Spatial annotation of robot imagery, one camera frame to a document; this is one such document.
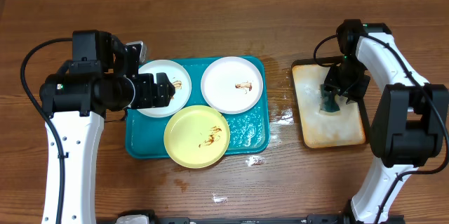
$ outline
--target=wooden table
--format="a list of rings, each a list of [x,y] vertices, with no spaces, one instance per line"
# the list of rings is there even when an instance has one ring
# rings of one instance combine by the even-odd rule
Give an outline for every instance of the wooden table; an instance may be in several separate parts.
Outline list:
[[[47,143],[43,120],[19,80],[22,59],[37,44],[72,31],[100,29],[123,42],[143,40],[151,59],[255,55],[265,65],[271,139],[257,154],[225,157],[187,170],[170,159],[136,160],[125,149],[124,123],[106,124],[98,150],[96,213],[130,209],[191,218],[306,216],[336,213],[360,188],[373,155],[369,145],[307,149],[299,134],[290,78],[294,60],[345,18],[385,22],[411,65],[449,86],[449,0],[6,0],[0,23],[0,220],[41,221]],[[319,56],[339,55],[336,41]],[[70,44],[39,51],[27,67],[38,95],[47,75],[71,58]],[[366,94],[370,119],[380,92]],[[116,119],[121,113],[108,113]],[[442,162],[439,157],[425,169]],[[408,223],[449,223],[449,171],[413,176],[392,206]]]

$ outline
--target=black cable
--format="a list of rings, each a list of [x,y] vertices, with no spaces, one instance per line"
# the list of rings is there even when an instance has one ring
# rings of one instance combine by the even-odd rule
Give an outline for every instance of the black cable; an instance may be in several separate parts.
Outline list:
[[[27,66],[28,60],[32,57],[36,51],[43,48],[44,46],[54,44],[61,41],[71,41],[72,38],[59,38],[59,39],[53,39],[50,41],[46,41],[37,47],[33,48],[27,56],[25,56],[25,59],[23,59],[22,66],[20,67],[20,80],[22,82],[22,87],[25,90],[25,93],[28,95],[28,98],[31,100],[31,103],[33,103],[33,106],[36,108],[37,112],[42,116],[43,120],[48,124],[48,127],[51,130],[51,133],[53,134],[53,137],[55,138],[56,147],[58,147],[58,159],[59,159],[59,197],[58,197],[58,210],[56,212],[56,224],[61,223],[61,217],[62,217],[62,205],[64,203],[64,185],[65,185],[65,165],[64,165],[64,150],[62,149],[62,143],[61,139],[59,138],[58,132],[56,131],[55,126],[51,122],[50,118],[46,116],[45,112],[43,112],[42,107],[38,104],[36,101],[36,98],[34,98],[33,94],[28,88],[27,81],[25,80],[25,67]]]
[[[321,41],[320,43],[318,43],[318,45],[316,45],[316,48],[315,48],[315,51],[314,51],[314,61],[315,61],[315,63],[316,63],[317,65],[320,65],[320,66],[322,66],[322,67],[332,67],[333,65],[339,64],[339,62],[336,62],[336,63],[333,63],[333,64],[331,64],[331,65],[324,65],[324,64],[322,64],[321,62],[319,62],[319,61],[316,59],[316,52],[318,51],[318,48],[320,48],[320,46],[323,45],[323,44],[324,44],[325,42],[327,42],[328,40],[334,39],[334,38],[337,38],[337,35],[336,35],[336,34],[334,34],[334,35],[332,35],[332,36],[329,36],[328,38],[326,38],[326,39],[324,39],[323,41]]]
[[[445,138],[446,154],[445,154],[443,163],[438,168],[433,169],[433,170],[429,170],[429,171],[406,171],[406,172],[403,172],[403,173],[397,175],[397,177],[394,179],[393,183],[391,184],[390,188],[388,189],[387,194],[385,195],[384,199],[382,200],[382,203],[380,204],[379,211],[377,212],[376,219],[374,221],[374,224],[378,224],[379,223],[379,219],[380,219],[380,215],[384,211],[384,207],[387,204],[388,198],[390,198],[394,188],[396,187],[396,185],[398,184],[399,181],[402,181],[402,178],[404,176],[413,175],[413,174],[415,174],[415,175],[431,175],[431,174],[435,174],[435,173],[438,173],[438,172],[444,170],[444,168],[448,165],[448,163],[449,163],[449,158],[448,158],[448,154],[449,154],[449,135],[448,135],[448,129],[446,128],[446,126],[445,126],[445,124],[444,124],[444,122],[443,122],[443,120],[441,118],[441,115],[438,113],[438,110],[436,109],[435,104],[432,102],[432,99],[426,93],[424,88],[422,88],[420,83],[418,83],[416,81],[416,79],[412,76],[412,72],[408,71],[408,68],[407,68],[406,64],[402,61],[402,59],[399,56],[399,54],[388,43],[385,43],[382,40],[379,40],[378,38],[369,36],[368,34],[353,34],[353,35],[354,36],[359,36],[359,37],[365,37],[367,39],[371,39],[373,41],[376,41],[380,45],[382,45],[385,48],[387,48],[393,54],[393,56],[395,57],[395,59],[398,61],[399,65],[403,69],[404,73],[406,74],[407,78],[409,78],[409,80],[422,92],[422,95],[424,96],[424,99],[429,104],[432,112],[434,112],[434,114],[436,116],[436,120],[438,121],[438,123],[439,123],[439,125],[441,127],[441,130],[443,131],[444,138]],[[316,60],[316,51],[318,50],[318,48],[321,45],[323,45],[323,43],[327,42],[330,39],[334,39],[335,37],[337,37],[337,35],[332,35],[332,36],[324,39],[323,41],[321,41],[316,46],[315,51],[314,51],[314,61],[316,62],[317,65],[320,65],[322,67],[331,67],[331,66],[337,65],[339,63],[338,62],[338,63],[335,63],[333,65],[323,65],[323,64],[319,63]]]

